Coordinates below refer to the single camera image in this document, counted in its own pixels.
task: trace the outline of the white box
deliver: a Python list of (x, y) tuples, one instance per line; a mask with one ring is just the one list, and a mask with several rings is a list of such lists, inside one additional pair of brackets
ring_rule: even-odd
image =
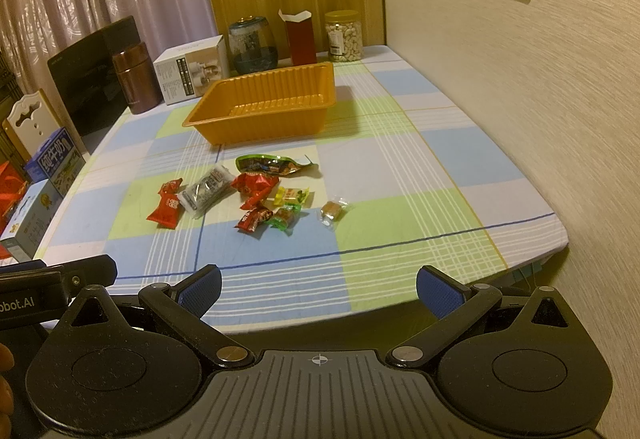
[(33, 259), (62, 196), (48, 179), (32, 184), (0, 236), (0, 244), (18, 262)]
[(170, 47), (154, 68), (167, 105), (202, 96), (212, 82), (229, 77), (224, 37)]

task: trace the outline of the brown thermos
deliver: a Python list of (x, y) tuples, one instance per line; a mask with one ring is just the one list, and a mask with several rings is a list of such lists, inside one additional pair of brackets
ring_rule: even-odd
[(132, 114), (141, 114), (162, 102), (162, 91), (144, 42), (111, 58)]

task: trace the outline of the candy wrapper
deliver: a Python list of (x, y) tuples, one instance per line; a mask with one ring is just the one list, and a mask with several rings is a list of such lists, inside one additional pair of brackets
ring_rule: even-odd
[(348, 202), (344, 199), (335, 198), (331, 201), (327, 201), (320, 209), (320, 222), (329, 228), (334, 226), (334, 223), (340, 218), (345, 208), (349, 206)]
[(146, 220), (158, 223), (165, 228), (175, 229), (180, 218), (180, 202), (175, 194), (180, 188), (182, 177), (164, 183), (160, 187), (160, 204)]
[(236, 168), (239, 172), (262, 172), (270, 175), (289, 175), (311, 165), (313, 163), (310, 159), (308, 163), (300, 164), (291, 158), (266, 154), (249, 154), (236, 159)]
[(289, 226), (293, 224), (293, 221), (296, 220), (296, 215), (298, 212), (300, 212), (300, 205), (283, 206), (273, 214), (267, 224), (279, 229), (280, 231), (287, 231), (287, 229), (289, 229)]
[(264, 206), (258, 206), (244, 214), (239, 223), (234, 228), (244, 229), (248, 233), (253, 233), (260, 223), (271, 219), (273, 212)]
[(189, 185), (178, 193), (178, 199), (184, 209), (197, 219), (225, 193), (233, 180), (231, 172), (221, 164), (217, 164), (197, 183)]
[(303, 206), (309, 197), (309, 188), (300, 190), (299, 188), (278, 188), (276, 197), (273, 200), (274, 206), (298, 205)]
[(244, 172), (233, 180), (231, 186), (243, 195), (248, 195), (244, 204), (240, 207), (242, 210), (253, 210), (264, 200), (271, 189), (278, 184), (277, 177), (271, 177), (265, 174), (252, 174)]

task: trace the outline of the table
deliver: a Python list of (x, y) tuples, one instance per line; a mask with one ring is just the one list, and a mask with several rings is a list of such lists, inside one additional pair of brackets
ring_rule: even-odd
[[(125, 111), (64, 199), (37, 257), (48, 264), (108, 253), (112, 294), (175, 283), (207, 263), (222, 270), (220, 300), (203, 318), (225, 332), (267, 329), (415, 298), (425, 263), (463, 283), (545, 259), (567, 244), (554, 211), (492, 140), (429, 80), (385, 46), (335, 64), (337, 105), (316, 136), (211, 146), (181, 126), (194, 100)], [(190, 184), (214, 163), (233, 173), (243, 154), (309, 156), (313, 202), (291, 236), (234, 228), (234, 193), (176, 230), (146, 220), (160, 185)], [(318, 219), (327, 199), (350, 211), (335, 231)]]

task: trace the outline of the black monitor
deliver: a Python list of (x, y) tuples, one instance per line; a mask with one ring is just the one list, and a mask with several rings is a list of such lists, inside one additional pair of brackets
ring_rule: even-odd
[(139, 42), (136, 21), (127, 16), (78, 40), (47, 61), (80, 136), (111, 127), (127, 107), (111, 55)]

